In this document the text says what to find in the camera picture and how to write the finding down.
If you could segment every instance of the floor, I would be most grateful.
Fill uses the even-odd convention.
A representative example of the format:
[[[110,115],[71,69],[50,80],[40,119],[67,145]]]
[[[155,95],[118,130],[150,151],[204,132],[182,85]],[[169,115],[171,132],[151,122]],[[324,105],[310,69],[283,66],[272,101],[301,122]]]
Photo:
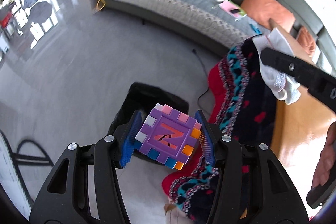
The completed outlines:
[[[218,56],[127,14],[104,10],[92,15],[73,0],[56,1],[59,10],[53,5],[52,27],[37,41],[31,25],[25,24],[24,34],[13,37],[2,60],[0,125],[13,151],[21,140],[33,139],[56,162],[71,142],[96,143],[136,81],[180,96],[189,102],[190,115],[198,109],[197,98],[207,89],[207,78],[192,49],[207,71]],[[211,111],[211,93],[201,104]],[[21,152],[34,153],[28,145]],[[27,166],[20,171],[34,199],[50,167]],[[164,223],[167,197],[161,181],[170,172],[137,158],[118,172],[131,223]],[[94,199],[91,202],[92,215],[98,217]]]

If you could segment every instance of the blue tile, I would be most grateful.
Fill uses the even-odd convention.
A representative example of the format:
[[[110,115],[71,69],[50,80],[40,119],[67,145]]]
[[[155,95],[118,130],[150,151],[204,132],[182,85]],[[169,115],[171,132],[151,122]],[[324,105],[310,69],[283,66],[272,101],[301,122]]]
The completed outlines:
[[[139,141],[135,140],[134,148],[137,149],[137,150],[139,150],[141,146],[142,146],[142,143],[140,143]]]
[[[147,154],[147,157],[156,160],[159,156],[160,152],[157,152],[156,150],[154,150],[153,148],[151,148]]]
[[[175,164],[177,163],[177,160],[172,159],[171,157],[168,157],[165,166],[168,166],[169,168],[174,168]]]

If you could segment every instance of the pink item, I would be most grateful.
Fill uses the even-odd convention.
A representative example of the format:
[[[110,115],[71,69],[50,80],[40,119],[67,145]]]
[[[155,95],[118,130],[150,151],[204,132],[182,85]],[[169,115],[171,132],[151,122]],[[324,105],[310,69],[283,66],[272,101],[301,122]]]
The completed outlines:
[[[162,108],[162,112],[169,115],[172,109],[173,109],[172,107],[170,107],[168,105],[164,105],[163,108]]]
[[[199,122],[196,122],[195,124],[195,128],[198,129],[198,130],[201,130],[201,124]]]
[[[178,120],[181,122],[187,122],[189,116],[187,114],[184,114],[183,112],[180,113]]]
[[[236,13],[236,14],[232,14],[230,11],[234,10],[234,9],[240,9],[239,6],[235,5],[234,3],[230,2],[230,1],[223,1],[219,7],[221,7],[222,10],[226,11],[227,13],[229,13],[230,15],[232,15],[235,18],[241,18],[242,16],[240,15],[240,13]]]

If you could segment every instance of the finger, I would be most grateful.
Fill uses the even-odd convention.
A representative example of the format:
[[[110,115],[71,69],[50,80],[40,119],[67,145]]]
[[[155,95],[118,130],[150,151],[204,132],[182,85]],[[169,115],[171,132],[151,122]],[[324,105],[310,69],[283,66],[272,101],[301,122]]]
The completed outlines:
[[[320,177],[321,175],[325,173],[324,170],[324,165],[322,161],[319,161],[316,165],[316,170],[313,175],[313,183],[312,183],[312,188],[318,186],[320,184]]]
[[[311,185],[311,187],[315,188],[318,185],[320,185],[320,177],[319,176],[315,176],[315,177],[313,177],[313,184]]]
[[[332,145],[336,139],[336,122],[332,123],[327,132],[327,139],[325,145]]]
[[[320,184],[323,186],[326,184],[326,182],[328,181],[329,179],[329,175],[330,175],[330,172],[326,172],[324,173],[321,177],[320,177]]]
[[[335,163],[335,151],[332,146],[326,146],[321,151],[320,161],[323,163],[323,170],[329,171]]]

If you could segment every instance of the gray blanket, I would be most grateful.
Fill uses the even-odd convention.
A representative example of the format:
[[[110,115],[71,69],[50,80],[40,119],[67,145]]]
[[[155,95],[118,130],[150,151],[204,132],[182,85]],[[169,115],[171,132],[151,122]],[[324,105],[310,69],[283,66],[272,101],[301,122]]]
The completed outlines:
[[[248,17],[235,21],[215,0],[118,0],[151,10],[187,25],[230,48],[256,35]],[[262,26],[263,34],[269,30]]]

